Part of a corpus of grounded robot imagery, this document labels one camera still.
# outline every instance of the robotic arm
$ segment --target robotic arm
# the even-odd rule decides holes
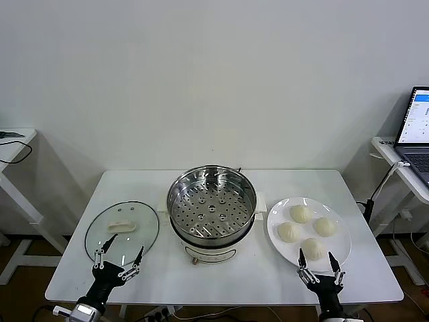
[[[93,276],[95,281],[84,297],[78,299],[72,311],[56,306],[54,315],[69,318],[69,322],[97,322],[106,311],[105,305],[110,293],[115,287],[123,286],[128,280],[140,273],[140,262],[143,246],[140,249],[132,267],[125,271],[122,267],[104,261],[104,255],[110,248],[115,234],[107,240],[99,250],[95,250]],[[331,252],[329,254],[330,266],[334,276],[313,274],[307,268],[306,259],[302,249],[298,259],[298,276],[309,290],[316,293],[322,313],[320,322],[363,322],[348,316],[340,304],[338,294],[343,290],[343,276],[340,265]]]
[[[342,272],[338,261],[328,253],[329,262],[334,276],[316,275],[307,268],[306,258],[300,248],[300,258],[298,259],[299,269],[297,273],[302,282],[309,290],[316,293],[320,310],[320,322],[363,322],[363,320],[353,319],[344,311],[338,299],[338,294],[343,290],[343,277],[346,272]]]
[[[143,246],[128,271],[104,261],[104,255],[117,236],[116,233],[104,243],[100,250],[95,250],[95,262],[93,266],[95,281],[87,294],[78,299],[73,311],[57,306],[54,308],[54,315],[68,317],[69,322],[96,322],[106,311],[105,304],[112,290],[115,287],[123,286],[128,280],[140,273],[139,266]]]

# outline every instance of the white desk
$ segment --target white desk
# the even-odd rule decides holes
[[[35,129],[0,129],[0,131],[17,132],[25,136],[24,138],[3,138],[0,143],[10,141],[21,141],[29,144],[36,136]],[[6,162],[12,161],[24,148],[20,143],[7,144],[0,146],[0,159]],[[59,252],[63,253],[66,249],[67,241],[62,237],[54,227],[46,221],[36,208],[16,189],[12,182],[3,174],[3,170],[8,166],[7,163],[0,162],[0,187],[22,208],[25,219],[42,236],[44,236]],[[0,242],[3,245],[8,244],[5,236],[0,234]],[[18,246],[16,252],[6,265],[0,275],[0,285],[9,282],[13,272],[18,266],[56,266],[59,262],[59,256],[25,256],[25,251],[31,244],[31,240],[23,240]]]
[[[400,156],[396,153],[393,145],[395,138],[393,137],[375,137],[372,139],[372,144],[377,151],[383,156],[389,165],[400,161]],[[419,205],[419,202],[415,202],[416,197],[420,202],[429,204],[429,188],[422,182],[422,180],[414,173],[411,168],[399,168],[396,170],[398,176],[410,189],[410,192],[406,195],[399,193],[393,195],[382,210],[373,215],[369,226],[373,230],[374,236],[378,236],[402,211],[411,211],[414,207]],[[429,233],[421,237],[417,244],[423,246],[429,241]],[[387,261],[391,267],[403,266],[406,268],[408,274],[416,285],[425,285],[418,269],[414,263],[410,260],[407,251],[403,247],[400,241],[390,241],[393,249],[397,256],[388,256]]]
[[[51,301],[74,302],[93,283],[84,249],[92,220],[112,204],[138,200],[154,209],[183,171],[106,171],[91,198],[46,290]],[[352,252],[343,269],[342,303],[400,301],[403,293],[346,184],[335,170],[244,170],[267,207],[286,197],[309,197],[340,214],[351,232]],[[163,221],[152,249],[143,257],[141,273],[109,297],[117,304],[174,305],[315,305],[296,267],[271,245],[266,219],[256,221],[243,249],[220,264],[193,266],[170,223]]]

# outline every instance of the wooden floor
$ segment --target wooden floor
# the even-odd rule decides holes
[[[409,239],[401,239],[405,248],[419,267],[422,276],[429,280],[429,257],[417,250]],[[9,247],[0,247],[0,270],[2,270],[12,253],[15,251],[20,240],[15,239]],[[385,255],[393,255],[387,240],[379,242]],[[36,240],[30,246],[29,255],[58,255],[57,251],[46,241]],[[55,268],[39,267],[19,267],[8,285],[0,286],[0,315],[3,322],[12,321],[32,321],[33,313],[42,305],[53,305],[44,298],[44,293],[48,283],[55,271]],[[394,268],[393,272],[399,280],[402,288],[407,292],[427,313],[429,313],[429,297],[422,293],[425,286],[415,286],[403,268]],[[149,306],[132,306],[127,309],[126,320],[134,322],[144,316],[146,312],[152,310]],[[220,307],[184,307],[177,314],[179,317],[194,317],[201,314],[221,311]],[[426,321],[424,314],[406,296],[400,303],[369,305],[368,311],[372,314],[375,322],[421,322]],[[313,307],[273,307],[273,310],[280,316],[283,322],[295,321],[317,321],[316,311]],[[109,307],[112,313],[119,312],[119,306]],[[228,314],[243,321],[276,321],[276,317],[265,307],[243,307],[228,312]],[[370,322],[370,318],[364,311],[359,312],[359,316],[364,321]],[[36,322],[40,321],[63,321],[61,317],[54,317],[50,312],[40,311]],[[217,319],[219,322],[233,321],[230,318]]]

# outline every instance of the power strip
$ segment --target power strip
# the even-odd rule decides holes
[[[145,314],[145,319],[144,321],[148,321],[148,317],[155,317],[155,314],[157,312],[161,313],[161,321],[165,320],[166,318],[162,315],[162,310],[163,309],[167,309],[168,310],[168,316],[171,316],[172,313],[175,313],[179,310],[182,309],[183,306],[178,306],[178,305],[162,305],[160,307],[156,307],[154,308],[152,311],[150,311],[149,313]]]

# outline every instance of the perforated steamer tray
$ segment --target perforated steamer tray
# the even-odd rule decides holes
[[[200,248],[220,248],[250,230],[256,193],[232,168],[201,166],[173,183],[167,204],[172,226],[183,240]]]

